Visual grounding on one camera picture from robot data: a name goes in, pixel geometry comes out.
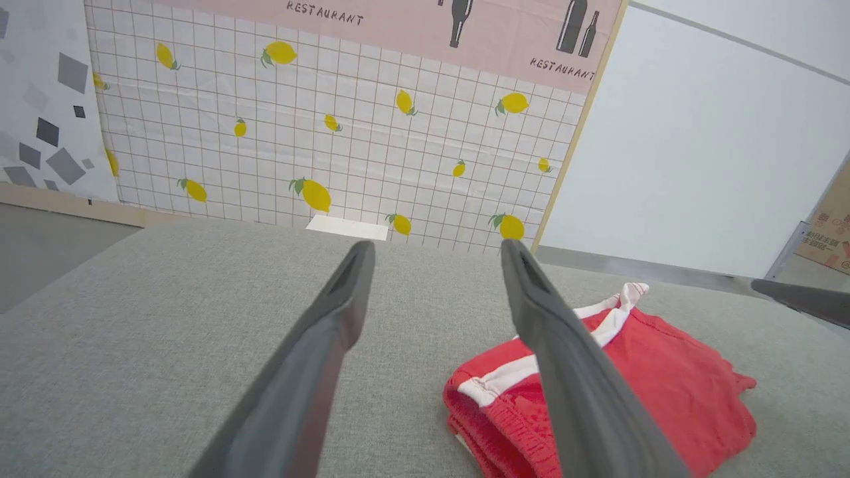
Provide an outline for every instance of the pink banner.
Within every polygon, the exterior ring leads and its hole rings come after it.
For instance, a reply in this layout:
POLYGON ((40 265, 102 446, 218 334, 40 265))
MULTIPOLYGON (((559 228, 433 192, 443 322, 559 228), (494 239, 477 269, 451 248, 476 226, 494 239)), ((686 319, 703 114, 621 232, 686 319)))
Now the pink banner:
POLYGON ((161 0, 587 94, 620 0, 161 0))

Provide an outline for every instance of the bottle illustration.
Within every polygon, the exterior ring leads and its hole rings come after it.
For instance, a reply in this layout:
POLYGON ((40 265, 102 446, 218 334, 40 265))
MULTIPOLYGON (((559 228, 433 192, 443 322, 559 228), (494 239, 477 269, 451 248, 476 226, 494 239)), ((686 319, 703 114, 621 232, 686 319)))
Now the bottle illustration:
POLYGON ((581 48, 579 48, 579 56, 587 58, 590 54, 590 48, 593 46, 593 38, 596 36, 596 22, 599 20, 599 12, 593 12, 593 20, 585 30, 585 37, 581 40, 581 48))
POLYGON ((587 13, 587 0, 569 0, 567 15, 564 17, 564 26, 561 27, 561 36, 558 37, 558 51, 573 53, 575 43, 578 42, 581 32, 581 23, 587 13))
POLYGON ((451 18, 454 20, 454 25, 451 27, 450 47, 457 48, 461 41, 463 24, 466 23, 469 13, 472 11, 473 0, 451 0, 451 18))

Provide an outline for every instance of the lemon pattern wallpaper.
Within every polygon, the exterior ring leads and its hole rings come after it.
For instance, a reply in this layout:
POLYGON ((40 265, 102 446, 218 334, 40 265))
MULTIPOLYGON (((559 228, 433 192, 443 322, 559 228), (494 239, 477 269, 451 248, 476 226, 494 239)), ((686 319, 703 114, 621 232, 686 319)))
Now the lemon pattern wallpaper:
POLYGON ((85 9, 106 147, 141 208, 297 228, 328 214, 496 255, 502 238, 533 242, 585 102, 198 10, 85 9))

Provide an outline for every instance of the yellow lemon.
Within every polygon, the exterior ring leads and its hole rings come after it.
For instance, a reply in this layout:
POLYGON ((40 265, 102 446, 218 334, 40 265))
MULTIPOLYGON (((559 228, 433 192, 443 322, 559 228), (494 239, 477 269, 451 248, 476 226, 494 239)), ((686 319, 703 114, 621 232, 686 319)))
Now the yellow lemon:
POLYGON ((411 96, 405 90, 399 91, 399 95, 395 97, 395 104, 399 106, 402 113, 405 113, 409 117, 415 116, 418 113, 416 107, 413 105, 411 96))
POLYGON ((242 137, 248 132, 248 126, 242 118, 236 118, 236 126, 233 127, 233 134, 242 137))
POLYGON ((177 185, 189 193, 189 196, 198 202, 207 202, 207 191, 204 186, 199 185, 191 179, 178 179, 177 185))
POLYGON ((156 58, 169 70, 179 70, 180 64, 174 59, 171 50, 162 43, 156 44, 156 58))
POLYGON ((109 89, 109 84, 104 82, 104 79, 100 77, 97 73, 92 71, 92 77, 94 78, 94 87, 97 89, 102 89, 106 91, 109 89))
POLYGON ((112 169, 112 175, 117 178, 118 177, 118 158, 115 157, 114 152, 106 150, 106 159, 109 160, 109 167, 112 169))
POLYGON ((395 230, 400 234, 404 234, 405 236, 411 234, 411 220, 405 216, 401 214, 387 214, 387 221, 395 226, 395 230))
POLYGON ((304 201, 317 211, 331 212, 331 193, 325 189, 325 186, 313 181, 312 179, 293 179, 289 181, 289 189, 295 186, 295 194, 301 196, 301 191, 304 192, 304 201))
POLYGON ((460 160, 457 162, 457 166, 455 166, 455 169, 451 172, 451 175, 456 178, 460 178, 461 176, 463 176, 463 173, 466 170, 467 164, 463 162, 463 160, 460 160))
POLYGON ((552 167, 549 166, 549 160, 545 157, 540 158, 540 162, 537 163, 537 167, 544 173, 552 171, 552 167))
POLYGON ((521 113, 528 107, 529 101, 525 98, 524 94, 511 93, 499 100, 499 104, 496 105, 496 115, 498 116, 499 113, 505 114, 505 111, 508 113, 521 113))
POLYGON ((499 228, 501 236, 505 239, 516 239, 518 241, 525 235, 525 226, 523 225, 523 221, 510 214, 496 214, 487 222, 493 223, 493 229, 499 228))
POLYGON ((286 65, 292 63, 298 54, 292 49, 292 45, 286 42, 272 42, 266 48, 263 48, 263 55, 260 56, 260 63, 263 68, 268 68, 266 65, 286 65))
POLYGON ((343 127, 337 122, 335 117, 331 115, 325 115, 325 126, 331 131, 342 131, 343 127))

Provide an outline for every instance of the gray table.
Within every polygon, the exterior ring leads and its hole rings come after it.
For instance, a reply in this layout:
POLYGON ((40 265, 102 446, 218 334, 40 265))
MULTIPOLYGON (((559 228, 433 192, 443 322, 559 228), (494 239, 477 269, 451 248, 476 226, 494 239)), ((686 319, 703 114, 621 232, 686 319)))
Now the gray table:
MULTIPOLYGON (((0 319, 0 475, 184 473, 354 240, 192 220, 142 230, 0 319)), ((624 278, 544 267, 568 303, 624 278)), ((638 305, 758 379, 758 437, 717 476, 844 476, 847 342, 765 300, 650 283, 638 305)), ((321 475, 479 475, 443 385, 510 339, 495 258, 377 244, 321 475)))

